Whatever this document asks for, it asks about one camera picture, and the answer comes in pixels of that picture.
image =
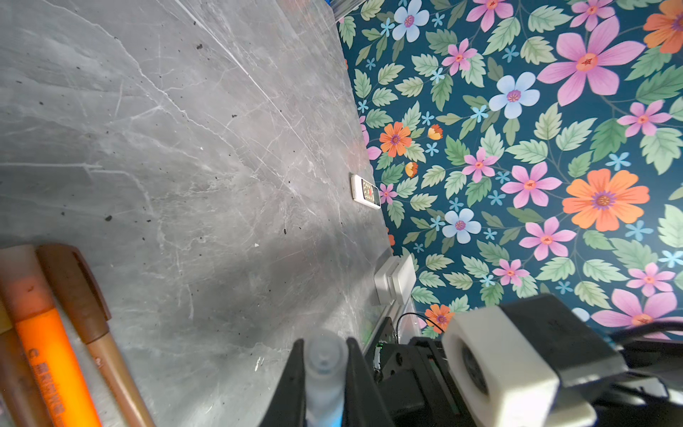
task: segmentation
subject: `orange marker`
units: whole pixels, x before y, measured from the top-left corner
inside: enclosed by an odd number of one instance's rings
[[[0,295],[55,427],[101,427],[33,246],[0,250]]]

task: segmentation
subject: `brown marker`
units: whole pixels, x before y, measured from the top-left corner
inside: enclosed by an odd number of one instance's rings
[[[38,259],[48,283],[113,392],[130,427],[154,427],[140,392],[126,367],[107,320],[107,304],[81,252],[66,245],[43,245]]]
[[[0,301],[0,391],[16,427],[53,427],[19,335]]]

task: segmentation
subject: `small blue flower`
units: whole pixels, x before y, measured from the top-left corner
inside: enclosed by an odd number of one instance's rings
[[[389,31],[391,31],[395,26],[396,24],[392,23],[390,18],[387,18],[387,21],[380,25],[380,27],[382,27],[382,32],[380,34],[386,34],[387,37],[389,37]]]
[[[446,76],[441,74],[442,72],[443,67],[439,67],[438,70],[432,71],[433,76],[430,77],[430,80],[433,81],[435,85],[438,85],[439,80],[443,80],[446,78]]]
[[[628,157],[628,153],[624,152],[621,156],[617,157],[616,154],[610,154],[609,158],[612,159],[611,162],[605,163],[607,166],[614,166],[614,171],[619,171],[622,166],[629,167],[631,162],[625,161],[624,159]]]
[[[519,52],[515,52],[515,49],[517,49],[516,44],[513,44],[512,46],[505,48],[505,54],[503,55],[503,59],[507,59],[508,64],[510,63],[510,61],[512,61],[513,57],[519,56]]]
[[[485,288],[495,285],[495,282],[493,282],[493,274],[489,274],[485,278],[481,279],[480,282],[482,283],[482,286]]]
[[[564,295],[565,292],[574,292],[574,290],[569,287],[569,281],[559,281],[558,283],[559,286],[555,286],[555,289],[557,289],[562,295]]]
[[[486,110],[486,105],[482,105],[482,109],[478,109],[477,107],[472,107],[472,111],[474,111],[474,114],[470,116],[471,119],[477,119],[477,123],[482,122],[482,118],[486,119],[488,118],[488,113],[484,113]]]
[[[432,19],[432,22],[434,23],[434,28],[438,27],[439,25],[443,25],[443,19],[445,17],[446,17],[446,14],[441,14],[441,16],[439,16],[438,12],[437,12],[434,19]]]
[[[365,110],[370,109],[370,107],[367,105],[367,99],[364,99],[363,102],[358,101],[358,111],[362,113],[365,113]]]
[[[488,231],[484,232],[486,238],[490,240],[496,240],[496,234],[498,234],[498,232],[492,232],[490,228],[488,229]]]
[[[645,221],[643,221],[642,219],[639,219],[638,222],[636,222],[636,225],[626,224],[626,228],[631,230],[628,233],[626,233],[626,237],[636,236],[636,240],[642,242],[643,233],[652,234],[652,232],[654,231],[652,228],[643,228],[643,225],[645,225]]]
[[[493,194],[489,194],[487,198],[491,199],[491,206],[498,204],[498,206],[503,205],[503,199],[505,199],[506,194],[498,194],[498,190],[494,190]]]
[[[432,120],[434,119],[433,115],[429,114],[429,111],[425,115],[422,116],[422,124],[427,124],[427,126],[432,124]]]
[[[497,175],[497,176],[496,176],[495,179],[497,179],[498,181],[500,181],[500,182],[501,182],[501,185],[505,184],[507,181],[510,180],[510,178],[507,177],[508,175],[510,175],[510,172],[508,172],[508,171],[505,171],[505,172],[497,172],[496,175]]]
[[[430,227],[436,228],[436,231],[438,232],[439,228],[443,227],[444,225],[446,225],[446,223],[441,221],[440,215],[437,215],[436,218],[432,218],[432,225],[430,225]]]
[[[427,150],[425,150],[425,153],[429,153],[431,157],[434,157],[434,153],[438,153],[438,150],[436,149],[437,143],[430,144],[427,142]]]
[[[662,251],[662,255],[664,255],[664,258],[659,258],[659,262],[668,262],[667,267],[669,268],[673,267],[674,264],[683,265],[683,260],[681,259],[683,251],[676,251],[675,253]]]
[[[465,206],[464,203],[458,201],[457,197],[453,200],[449,200],[449,203],[451,204],[451,210],[455,210],[456,212],[460,212],[460,208]]]

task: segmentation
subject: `flower center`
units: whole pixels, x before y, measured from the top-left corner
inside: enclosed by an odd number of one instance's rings
[[[593,207],[599,210],[609,209],[614,205],[615,195],[607,191],[601,191],[593,195]]]
[[[598,65],[598,56],[595,53],[586,53],[576,62],[576,69],[587,72]]]
[[[683,31],[683,13],[676,16],[676,19],[671,23],[671,29],[674,31]]]
[[[652,316],[648,314],[639,314],[638,316],[635,316],[632,320],[631,323],[633,326],[641,326],[641,325],[647,325],[648,323],[654,322],[654,319]]]
[[[512,92],[507,94],[507,100],[510,102],[517,102],[521,97],[522,92],[519,92],[518,90],[513,90]]]

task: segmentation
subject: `black cable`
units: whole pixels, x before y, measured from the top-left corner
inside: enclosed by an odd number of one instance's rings
[[[445,333],[445,331],[444,331],[443,329],[441,329],[436,323],[432,322],[431,320],[429,320],[429,318],[427,318],[426,316],[423,316],[423,315],[420,314],[420,313],[412,313],[412,312],[403,313],[401,316],[398,317],[398,320],[396,321],[396,342],[397,342],[397,343],[398,343],[398,327],[399,327],[399,325],[401,324],[401,319],[403,319],[403,316],[405,316],[405,315],[407,315],[407,314],[414,314],[414,315],[416,315],[417,317],[421,318],[422,320],[425,320],[426,322],[431,323],[432,325],[434,325],[434,327],[435,327],[435,328],[438,328],[438,330],[441,331],[441,333]]]
[[[624,329],[609,334],[609,337],[617,344],[626,344],[653,332],[683,332],[683,322],[652,322],[637,328]]]

